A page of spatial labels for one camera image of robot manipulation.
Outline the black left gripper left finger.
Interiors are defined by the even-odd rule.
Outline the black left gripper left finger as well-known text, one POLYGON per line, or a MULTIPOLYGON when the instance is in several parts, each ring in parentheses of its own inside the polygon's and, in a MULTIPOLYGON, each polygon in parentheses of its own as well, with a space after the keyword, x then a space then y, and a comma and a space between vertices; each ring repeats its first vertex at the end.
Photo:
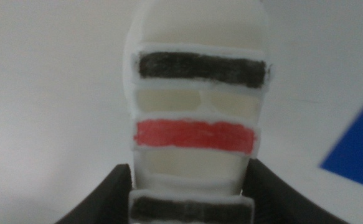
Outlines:
POLYGON ((127 224, 131 189, 130 166, 119 164, 92 193, 55 224, 127 224))

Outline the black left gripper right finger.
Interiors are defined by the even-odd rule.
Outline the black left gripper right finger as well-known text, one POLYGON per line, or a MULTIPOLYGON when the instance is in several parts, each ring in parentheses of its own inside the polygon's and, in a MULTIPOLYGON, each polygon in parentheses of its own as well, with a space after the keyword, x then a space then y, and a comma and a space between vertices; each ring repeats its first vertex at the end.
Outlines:
POLYGON ((248 163, 242 195, 255 201, 254 223, 347 224, 290 187, 258 159, 248 163))

